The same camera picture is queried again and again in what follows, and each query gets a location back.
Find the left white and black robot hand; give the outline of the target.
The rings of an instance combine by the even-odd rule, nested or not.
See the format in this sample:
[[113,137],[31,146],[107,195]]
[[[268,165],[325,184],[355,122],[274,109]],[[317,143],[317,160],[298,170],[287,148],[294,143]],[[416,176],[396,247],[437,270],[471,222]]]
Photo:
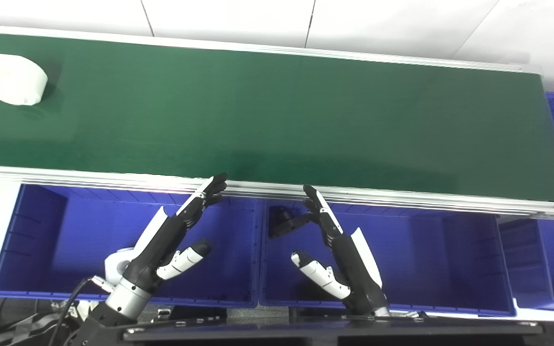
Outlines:
[[145,249],[127,266],[121,282],[154,293],[164,281],[158,270],[174,258],[174,251],[187,232],[200,221],[204,210],[222,199],[227,178],[224,172],[205,180],[176,214],[167,217]]

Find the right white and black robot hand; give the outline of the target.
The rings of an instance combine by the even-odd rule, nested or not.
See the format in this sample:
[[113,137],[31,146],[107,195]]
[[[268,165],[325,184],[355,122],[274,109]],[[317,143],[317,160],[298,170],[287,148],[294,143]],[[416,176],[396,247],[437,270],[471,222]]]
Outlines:
[[378,263],[361,228],[346,234],[320,191],[311,185],[304,185],[303,190],[303,203],[321,229],[337,268],[325,266],[303,250],[293,251],[291,261],[314,284],[341,300],[351,314],[388,317],[389,303],[382,290]]

